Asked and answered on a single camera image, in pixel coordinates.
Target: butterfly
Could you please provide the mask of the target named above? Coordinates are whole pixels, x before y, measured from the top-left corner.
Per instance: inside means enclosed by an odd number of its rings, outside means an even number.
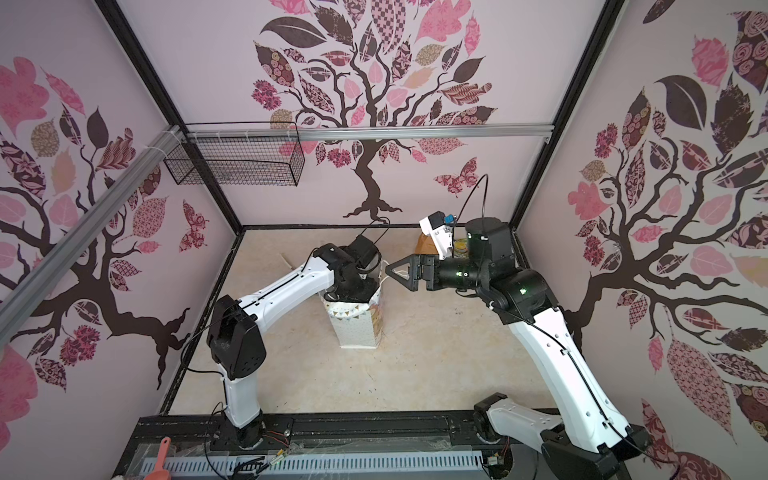
[[[478,176],[475,175],[475,171],[478,169],[477,157],[472,158],[462,168],[462,172],[458,177],[453,175],[440,175],[435,177],[435,181],[441,185],[448,187],[448,191],[455,194],[458,198],[458,193],[464,190],[464,187],[474,187],[478,183]]]
[[[192,247],[200,248],[205,245],[205,236],[200,231],[205,230],[205,224],[210,221],[205,220],[203,214],[196,214],[194,208],[186,200],[184,200],[184,216],[187,218],[190,229],[181,237],[181,243],[179,243],[180,252],[189,250]]]

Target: wall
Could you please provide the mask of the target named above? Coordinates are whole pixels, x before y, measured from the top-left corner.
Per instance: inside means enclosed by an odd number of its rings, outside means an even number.
[[[549,123],[602,5],[121,3],[185,121],[293,120],[302,128]],[[305,142],[298,187],[223,189],[244,223],[412,223],[435,210],[458,213],[468,188],[488,174],[486,212],[508,219],[540,145],[539,137]],[[253,207],[264,204],[271,208]]]
[[[6,3],[0,298],[165,127],[92,2]],[[109,478],[232,240],[203,187],[146,179],[2,352],[4,477]]]
[[[521,229],[678,478],[765,476],[766,34],[765,2],[630,3]]]

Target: scoop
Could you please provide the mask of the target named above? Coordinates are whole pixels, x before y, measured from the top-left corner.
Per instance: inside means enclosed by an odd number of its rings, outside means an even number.
[[[157,452],[157,463],[154,464],[154,470],[144,477],[144,480],[170,480],[170,472],[163,468],[165,455],[168,454],[169,446],[170,437],[165,437],[163,441],[160,442],[160,450]]]

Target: beige floor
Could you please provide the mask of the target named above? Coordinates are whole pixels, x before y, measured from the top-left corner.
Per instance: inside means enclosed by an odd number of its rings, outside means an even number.
[[[377,238],[383,230],[369,230]],[[325,243],[344,245],[358,230],[254,230],[240,247],[222,295],[238,298],[272,283]],[[377,244],[385,260],[412,253],[417,229],[391,229]],[[383,285],[384,337],[378,349],[341,349],[317,296],[287,313],[264,336],[258,370],[265,412],[471,409],[493,392],[530,407],[554,400],[520,342],[479,299],[453,290],[409,292]],[[205,342],[191,363],[212,369]],[[210,414],[223,401],[217,375],[187,372],[171,414]]]

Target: black wire basket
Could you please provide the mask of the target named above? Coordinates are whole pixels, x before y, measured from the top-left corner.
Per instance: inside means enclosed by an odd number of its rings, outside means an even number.
[[[304,152],[296,123],[248,124],[269,124],[270,130],[188,134],[187,143],[174,148],[165,158],[165,166],[176,184],[202,184],[203,178],[193,162],[202,160],[221,185],[298,185],[304,168]]]

